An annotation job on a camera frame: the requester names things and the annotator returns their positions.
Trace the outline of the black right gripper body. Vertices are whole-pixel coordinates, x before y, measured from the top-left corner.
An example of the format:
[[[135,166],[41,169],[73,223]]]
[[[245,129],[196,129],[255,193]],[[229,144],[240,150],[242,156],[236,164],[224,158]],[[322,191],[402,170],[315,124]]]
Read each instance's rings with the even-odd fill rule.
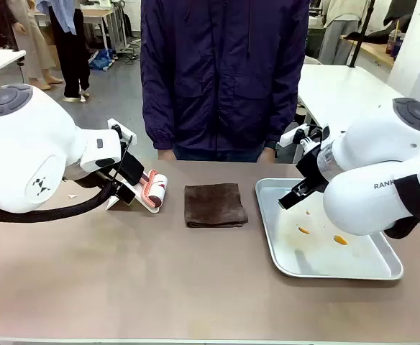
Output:
[[[329,183],[319,170],[318,156],[320,151],[320,146],[315,146],[305,153],[296,165],[297,170],[303,175],[303,180],[309,184],[311,191],[325,191]]]

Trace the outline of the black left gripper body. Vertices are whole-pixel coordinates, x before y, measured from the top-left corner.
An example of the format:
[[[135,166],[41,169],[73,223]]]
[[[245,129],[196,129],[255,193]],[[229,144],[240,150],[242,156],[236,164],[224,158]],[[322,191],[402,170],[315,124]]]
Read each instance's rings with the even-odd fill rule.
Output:
[[[131,154],[125,154],[120,163],[120,175],[130,184],[136,185],[144,175],[142,163]]]

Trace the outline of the pink handled lint roller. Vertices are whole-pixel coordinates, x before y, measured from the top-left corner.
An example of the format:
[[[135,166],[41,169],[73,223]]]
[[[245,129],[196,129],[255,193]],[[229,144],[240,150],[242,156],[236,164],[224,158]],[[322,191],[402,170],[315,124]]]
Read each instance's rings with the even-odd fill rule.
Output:
[[[149,177],[149,182],[140,183],[142,185],[142,200],[152,207],[159,208],[163,204],[168,179],[156,170],[151,170],[146,175]]]

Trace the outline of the brown cloth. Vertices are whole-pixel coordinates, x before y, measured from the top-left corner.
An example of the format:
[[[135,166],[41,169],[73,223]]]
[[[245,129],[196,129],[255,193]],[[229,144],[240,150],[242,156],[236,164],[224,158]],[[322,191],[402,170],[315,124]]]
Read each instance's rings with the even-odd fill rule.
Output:
[[[237,183],[186,185],[184,219],[189,228],[232,228],[248,222]]]

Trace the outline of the person's right forearm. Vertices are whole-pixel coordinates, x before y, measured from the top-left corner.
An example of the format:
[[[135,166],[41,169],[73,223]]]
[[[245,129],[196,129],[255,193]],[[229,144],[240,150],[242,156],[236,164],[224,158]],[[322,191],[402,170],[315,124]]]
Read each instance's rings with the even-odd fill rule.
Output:
[[[147,135],[157,150],[171,150],[174,140],[173,107],[162,81],[147,80],[142,88],[142,115]]]

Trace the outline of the person's left forearm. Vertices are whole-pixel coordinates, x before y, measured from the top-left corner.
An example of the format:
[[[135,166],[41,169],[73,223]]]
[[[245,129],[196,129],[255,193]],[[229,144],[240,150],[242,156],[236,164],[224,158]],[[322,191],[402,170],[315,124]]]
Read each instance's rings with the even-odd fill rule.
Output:
[[[280,83],[273,86],[272,106],[266,141],[278,142],[286,127],[296,115],[298,101],[298,81]]]

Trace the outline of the person's left hand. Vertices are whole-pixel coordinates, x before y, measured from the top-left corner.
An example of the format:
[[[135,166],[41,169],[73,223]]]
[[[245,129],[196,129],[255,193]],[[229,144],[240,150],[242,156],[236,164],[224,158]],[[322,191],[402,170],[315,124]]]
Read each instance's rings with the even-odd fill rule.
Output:
[[[270,147],[265,147],[261,153],[261,155],[259,156],[259,160],[258,162],[263,162],[263,163],[274,163],[275,162],[275,149],[270,148]]]

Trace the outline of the white folded roller stand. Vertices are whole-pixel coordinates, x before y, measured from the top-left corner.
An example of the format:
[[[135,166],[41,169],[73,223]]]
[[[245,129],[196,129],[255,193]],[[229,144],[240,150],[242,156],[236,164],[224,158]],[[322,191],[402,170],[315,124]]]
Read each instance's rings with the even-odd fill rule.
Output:
[[[117,190],[119,188],[129,188],[130,190],[134,191],[134,193],[135,193],[135,199],[132,201],[132,203],[134,201],[137,201],[142,206],[144,206],[150,213],[158,213],[159,212],[160,208],[152,207],[152,206],[148,205],[145,201],[142,200],[142,185],[140,183],[138,183],[136,185],[130,185],[125,179],[123,179],[121,182],[117,181],[117,183],[119,184],[119,187],[114,191],[114,194],[112,196],[110,196],[108,201],[107,201],[107,205],[106,205],[106,210],[107,211],[110,208],[112,208],[114,205],[116,205],[118,202],[121,201],[117,198]]]

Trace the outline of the silver metal tray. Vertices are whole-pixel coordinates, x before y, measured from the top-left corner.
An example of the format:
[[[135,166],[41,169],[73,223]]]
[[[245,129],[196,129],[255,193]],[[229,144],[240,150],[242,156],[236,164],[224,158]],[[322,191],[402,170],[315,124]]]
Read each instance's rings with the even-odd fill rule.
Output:
[[[381,234],[346,234],[327,218],[321,193],[285,210],[279,199],[297,178],[263,178],[255,193],[275,266],[285,275],[303,278],[399,280],[403,265]]]

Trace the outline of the large white table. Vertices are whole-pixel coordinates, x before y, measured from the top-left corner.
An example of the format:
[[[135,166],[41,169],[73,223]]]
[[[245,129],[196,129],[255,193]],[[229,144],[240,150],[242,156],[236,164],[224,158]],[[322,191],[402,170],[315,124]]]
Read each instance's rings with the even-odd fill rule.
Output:
[[[365,69],[344,65],[303,65],[298,98],[306,109],[304,122],[346,130],[360,118],[375,123],[392,113],[392,100],[401,94]]]

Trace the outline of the blue plastic bag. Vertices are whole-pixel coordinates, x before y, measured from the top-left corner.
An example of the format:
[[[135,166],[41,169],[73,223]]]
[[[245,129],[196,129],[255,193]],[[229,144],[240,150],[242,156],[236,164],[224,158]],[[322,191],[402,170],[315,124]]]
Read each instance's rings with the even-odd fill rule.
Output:
[[[114,63],[113,51],[97,50],[88,59],[88,66],[91,70],[107,71]]]

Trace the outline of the figure in black trousers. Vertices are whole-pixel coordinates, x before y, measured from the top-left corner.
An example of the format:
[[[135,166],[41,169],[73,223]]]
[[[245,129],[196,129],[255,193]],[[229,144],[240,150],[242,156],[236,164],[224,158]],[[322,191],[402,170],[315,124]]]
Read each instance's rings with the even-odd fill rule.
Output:
[[[50,18],[65,81],[63,100],[84,102],[89,97],[90,68],[80,0],[36,0],[36,8]]]

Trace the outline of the person in purple jacket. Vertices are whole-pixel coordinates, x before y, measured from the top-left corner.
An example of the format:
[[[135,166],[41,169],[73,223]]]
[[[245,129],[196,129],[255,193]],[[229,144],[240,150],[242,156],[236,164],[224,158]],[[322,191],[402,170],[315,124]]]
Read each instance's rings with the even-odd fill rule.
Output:
[[[258,162],[274,84],[300,80],[310,0],[141,0],[142,87],[173,107],[176,160]]]

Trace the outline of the wooden workbench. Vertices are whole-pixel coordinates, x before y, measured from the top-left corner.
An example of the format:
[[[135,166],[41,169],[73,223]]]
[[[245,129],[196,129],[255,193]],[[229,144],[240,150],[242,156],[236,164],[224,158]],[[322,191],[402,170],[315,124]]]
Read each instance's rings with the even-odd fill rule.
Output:
[[[394,58],[385,52],[385,45],[363,42],[355,61],[356,67],[361,67],[368,71],[374,69],[391,72],[394,65]]]

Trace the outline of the person in grey trousers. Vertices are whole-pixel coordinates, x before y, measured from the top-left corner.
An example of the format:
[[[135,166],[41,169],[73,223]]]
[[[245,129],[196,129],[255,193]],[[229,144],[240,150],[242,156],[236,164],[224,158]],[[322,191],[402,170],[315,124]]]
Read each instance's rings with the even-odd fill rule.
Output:
[[[318,60],[323,65],[346,65],[351,45],[341,36],[356,32],[367,0],[321,0],[325,33]]]

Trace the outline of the black stand pole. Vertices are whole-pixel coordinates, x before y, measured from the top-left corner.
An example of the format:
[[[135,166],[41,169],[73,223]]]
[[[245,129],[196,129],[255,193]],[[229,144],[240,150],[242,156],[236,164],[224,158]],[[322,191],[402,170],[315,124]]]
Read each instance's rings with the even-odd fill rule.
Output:
[[[374,5],[375,5],[375,0],[370,0],[369,3],[368,3],[368,7],[367,7],[367,14],[365,15],[365,19],[364,19],[364,22],[363,22],[361,30],[360,30],[360,36],[357,39],[357,44],[355,45],[355,49],[354,49],[351,61],[348,65],[350,68],[354,68],[355,64],[357,62],[357,58],[358,58],[358,55],[359,55],[359,52],[360,52],[360,48],[362,46],[365,33],[367,31],[371,16],[373,14]]]

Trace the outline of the drink cup with straw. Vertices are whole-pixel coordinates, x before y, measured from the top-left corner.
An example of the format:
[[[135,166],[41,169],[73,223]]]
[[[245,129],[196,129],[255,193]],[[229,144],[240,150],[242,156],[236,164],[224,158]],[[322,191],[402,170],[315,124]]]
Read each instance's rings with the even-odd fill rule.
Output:
[[[396,56],[396,43],[398,41],[398,37],[401,33],[400,29],[400,20],[398,19],[396,21],[395,29],[391,31],[391,33],[388,36],[388,41],[385,49],[385,53],[387,55],[390,55],[392,58]]]

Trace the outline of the blue cup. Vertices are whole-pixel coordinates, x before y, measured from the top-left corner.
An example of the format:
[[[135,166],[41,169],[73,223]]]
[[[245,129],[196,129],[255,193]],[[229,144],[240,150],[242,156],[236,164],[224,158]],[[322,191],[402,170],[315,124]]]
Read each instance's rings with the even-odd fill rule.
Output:
[[[395,60],[400,52],[401,46],[405,38],[405,33],[398,33],[394,39],[393,47],[391,50],[391,57]]]

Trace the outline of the wooden top desk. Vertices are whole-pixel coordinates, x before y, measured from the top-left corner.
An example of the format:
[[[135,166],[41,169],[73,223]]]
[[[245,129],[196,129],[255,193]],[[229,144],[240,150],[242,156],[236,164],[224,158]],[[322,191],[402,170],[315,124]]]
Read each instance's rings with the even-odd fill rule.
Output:
[[[116,53],[125,53],[128,48],[125,33],[124,16],[115,7],[82,6],[84,22],[99,29],[104,49],[112,49]]]

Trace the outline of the mannequin in beige dress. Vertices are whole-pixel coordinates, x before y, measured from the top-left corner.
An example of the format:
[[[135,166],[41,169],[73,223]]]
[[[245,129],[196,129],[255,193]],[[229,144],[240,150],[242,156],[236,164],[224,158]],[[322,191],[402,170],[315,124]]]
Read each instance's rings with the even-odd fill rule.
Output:
[[[33,0],[6,0],[12,13],[12,29],[17,47],[24,50],[24,75],[30,85],[48,91],[63,81],[52,75],[54,60],[32,11]]]

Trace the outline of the dark hanging garment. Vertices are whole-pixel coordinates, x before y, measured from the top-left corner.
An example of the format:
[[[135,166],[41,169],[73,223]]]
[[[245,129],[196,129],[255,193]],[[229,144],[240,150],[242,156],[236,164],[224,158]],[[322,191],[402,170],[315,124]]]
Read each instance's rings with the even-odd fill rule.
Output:
[[[411,21],[417,0],[391,0],[383,19],[383,29],[369,33],[367,27],[362,41],[374,44],[386,43],[389,35],[398,29],[398,33],[406,33]]]

